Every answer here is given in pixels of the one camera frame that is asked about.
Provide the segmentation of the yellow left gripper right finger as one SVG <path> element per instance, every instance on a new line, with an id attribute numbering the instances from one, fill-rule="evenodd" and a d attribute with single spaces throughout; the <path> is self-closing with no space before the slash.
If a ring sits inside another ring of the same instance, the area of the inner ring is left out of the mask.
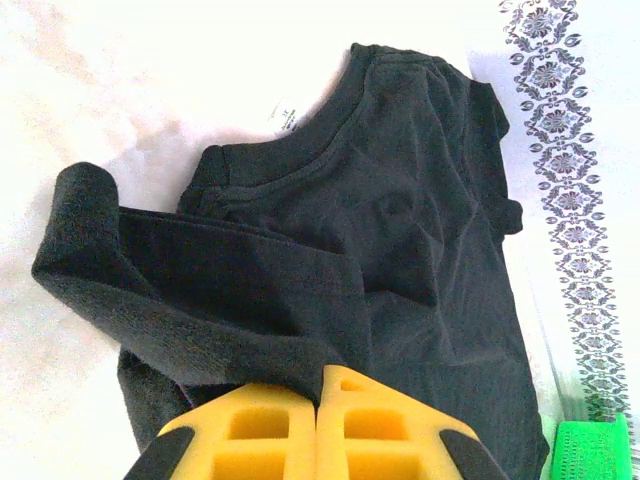
<path id="1" fill-rule="evenodd" d="M 327 365 L 317 479 L 505 479 L 464 422 L 352 369 Z"/>

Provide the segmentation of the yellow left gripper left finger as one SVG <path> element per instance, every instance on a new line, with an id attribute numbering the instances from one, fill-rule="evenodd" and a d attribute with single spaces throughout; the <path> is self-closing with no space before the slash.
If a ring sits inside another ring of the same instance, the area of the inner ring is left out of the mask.
<path id="1" fill-rule="evenodd" d="M 283 387 L 251 384 L 168 422 L 127 479 L 315 477 L 315 409 Z"/>

